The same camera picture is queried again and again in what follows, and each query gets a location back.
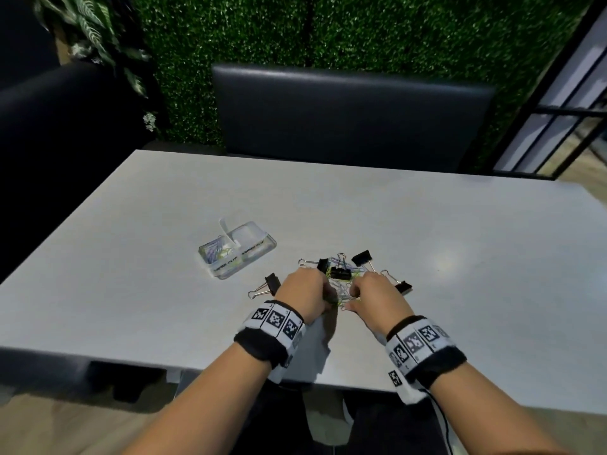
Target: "hand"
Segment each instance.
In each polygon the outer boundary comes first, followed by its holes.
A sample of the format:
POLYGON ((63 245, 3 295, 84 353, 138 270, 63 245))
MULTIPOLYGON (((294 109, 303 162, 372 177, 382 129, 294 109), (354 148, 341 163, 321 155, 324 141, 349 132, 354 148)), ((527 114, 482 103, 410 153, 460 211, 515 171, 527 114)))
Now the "hand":
POLYGON ((276 292, 280 300, 303 316, 306 324, 312 323, 323 312, 331 309, 327 302, 336 302, 337 291, 316 268, 299 268, 291 273, 276 292))
POLYGON ((388 278, 378 273, 368 271, 354 278, 350 295, 360 300, 349 301, 345 309, 357 313, 372 332, 384 337, 400 321, 414 314, 388 278))

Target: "tabletop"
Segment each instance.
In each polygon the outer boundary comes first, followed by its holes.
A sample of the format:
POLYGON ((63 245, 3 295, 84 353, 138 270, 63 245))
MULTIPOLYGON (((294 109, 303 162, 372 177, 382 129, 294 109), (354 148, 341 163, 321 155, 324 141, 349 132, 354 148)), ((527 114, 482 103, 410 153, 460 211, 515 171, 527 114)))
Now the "tabletop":
MULTIPOLYGON (((368 249, 515 400, 607 414, 606 229, 573 184, 136 151, 0 285, 0 347, 203 369, 264 276, 368 249), (277 248, 221 281, 197 250, 235 216, 277 248)), ((291 377, 393 389, 356 314, 329 348, 291 377)))

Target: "black pants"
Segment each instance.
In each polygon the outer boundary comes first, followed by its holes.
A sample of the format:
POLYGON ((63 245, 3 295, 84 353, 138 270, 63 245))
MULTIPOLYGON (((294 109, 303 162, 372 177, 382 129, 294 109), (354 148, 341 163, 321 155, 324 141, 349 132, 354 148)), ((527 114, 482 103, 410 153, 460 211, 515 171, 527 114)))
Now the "black pants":
MULTIPOLYGON (((447 449, 429 398, 405 406, 394 393, 346 391, 354 426, 348 444, 335 448, 347 455, 445 455, 447 449)), ((312 455, 333 447, 312 440, 300 391, 266 382, 240 433, 232 455, 251 453, 312 455)))

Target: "wooden floor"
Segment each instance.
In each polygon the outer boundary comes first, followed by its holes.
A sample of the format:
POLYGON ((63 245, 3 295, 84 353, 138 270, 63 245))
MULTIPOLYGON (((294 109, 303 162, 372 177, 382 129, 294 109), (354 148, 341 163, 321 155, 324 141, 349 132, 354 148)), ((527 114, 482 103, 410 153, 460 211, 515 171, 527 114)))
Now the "wooden floor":
MULTIPOLYGON (((574 142, 564 144, 543 171, 554 169, 573 149, 574 142)), ((559 181, 580 183, 607 207, 607 167, 590 151, 584 152, 559 181)), ((152 385, 134 406, 112 402, 107 396, 86 404, 28 394, 15 396, 0 407, 0 454, 120 453, 154 418, 171 392, 174 388, 166 383, 152 385)), ((327 398, 327 390, 315 390, 305 401, 315 439, 328 444, 344 443, 348 427, 341 418, 338 396, 327 398)), ((530 411, 573 452, 607 454, 607 416, 546 409, 530 411)))

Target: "cable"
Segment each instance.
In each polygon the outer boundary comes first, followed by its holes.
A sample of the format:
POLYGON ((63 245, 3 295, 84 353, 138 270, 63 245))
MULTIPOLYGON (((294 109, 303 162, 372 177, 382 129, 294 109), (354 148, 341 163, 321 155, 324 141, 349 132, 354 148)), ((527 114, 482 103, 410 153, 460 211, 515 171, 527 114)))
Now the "cable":
POLYGON ((447 441, 447 448, 449 449, 449 454, 453 455, 453 448, 451 447, 451 441, 449 440, 449 422, 447 421, 447 416, 443 412, 443 409, 441 409, 441 406, 438 405, 438 401, 436 400, 436 398, 434 396, 432 396, 432 393, 430 393, 430 391, 428 391, 428 390, 420 390, 420 391, 425 392, 430 397, 430 399, 432 399, 434 401, 434 404, 436 404, 438 411, 443 416, 443 420, 445 422, 445 440, 447 441))

